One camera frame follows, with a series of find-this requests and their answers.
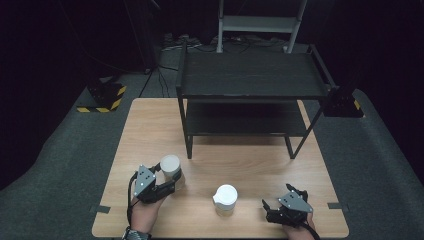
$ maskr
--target dark background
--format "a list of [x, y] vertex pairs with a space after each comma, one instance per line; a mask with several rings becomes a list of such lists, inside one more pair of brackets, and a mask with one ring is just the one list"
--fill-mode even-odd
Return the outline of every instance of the dark background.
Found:
[[[205, 44], [217, 35], [218, 1], [157, 2], [162, 10], [152, 14], [163, 32]], [[284, 5], [284, 13], [296, 12], [295, 1], [282, 2], [232, 0], [225, 10], [279, 16]], [[422, 182], [423, 32], [419, 0], [309, 0], [297, 39], [317, 44], [337, 84], [353, 82], [368, 95]], [[0, 189], [33, 165], [90, 81], [142, 72], [149, 61], [122, 1], [0, 1], [0, 48]]]

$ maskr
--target human hand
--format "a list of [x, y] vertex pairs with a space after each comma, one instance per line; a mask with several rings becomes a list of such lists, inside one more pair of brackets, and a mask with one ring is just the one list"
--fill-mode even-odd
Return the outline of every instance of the human hand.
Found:
[[131, 229], [142, 233], [150, 233], [158, 218], [159, 208], [165, 201], [166, 197], [158, 200], [155, 203], [144, 204], [137, 198], [133, 198], [132, 215], [131, 215]]
[[[313, 214], [308, 213], [307, 224], [315, 230], [315, 224], [312, 221]], [[289, 240], [314, 240], [314, 237], [308, 229], [304, 227], [294, 228], [288, 225], [283, 225], [283, 231], [286, 233]]]

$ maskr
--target wristwatch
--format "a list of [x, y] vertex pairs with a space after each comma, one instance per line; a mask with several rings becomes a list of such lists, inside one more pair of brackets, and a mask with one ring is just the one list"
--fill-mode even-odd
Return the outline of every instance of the wristwatch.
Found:
[[130, 227], [125, 229], [124, 235], [122, 236], [122, 240], [150, 240], [151, 238], [152, 235], [132, 230]]

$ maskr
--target white cup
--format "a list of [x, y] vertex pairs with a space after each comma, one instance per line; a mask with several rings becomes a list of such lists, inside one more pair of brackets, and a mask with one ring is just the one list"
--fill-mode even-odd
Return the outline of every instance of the white cup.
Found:
[[[160, 160], [160, 168], [165, 175], [165, 182], [168, 182], [181, 169], [180, 159], [175, 155], [166, 155]], [[181, 171], [181, 178], [175, 183], [175, 190], [180, 190], [185, 185], [185, 177]]]
[[237, 201], [237, 190], [228, 184], [224, 184], [218, 188], [213, 196], [215, 210], [220, 216], [230, 216], [234, 212]]

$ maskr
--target white shelf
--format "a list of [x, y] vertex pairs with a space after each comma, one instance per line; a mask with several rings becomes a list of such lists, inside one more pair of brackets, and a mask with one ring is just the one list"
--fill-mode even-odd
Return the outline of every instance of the white shelf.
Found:
[[222, 18], [223, 31], [292, 33], [296, 18], [228, 16]]
[[284, 46], [284, 52], [291, 53], [297, 32], [302, 22], [303, 12], [305, 11], [308, 0], [298, 0], [300, 3], [299, 11], [296, 17], [260, 17], [260, 16], [231, 16], [224, 14], [224, 0], [219, 0], [219, 29], [218, 46], [216, 52], [222, 53], [222, 37], [224, 31], [241, 32], [275, 32], [290, 33], [288, 46]]

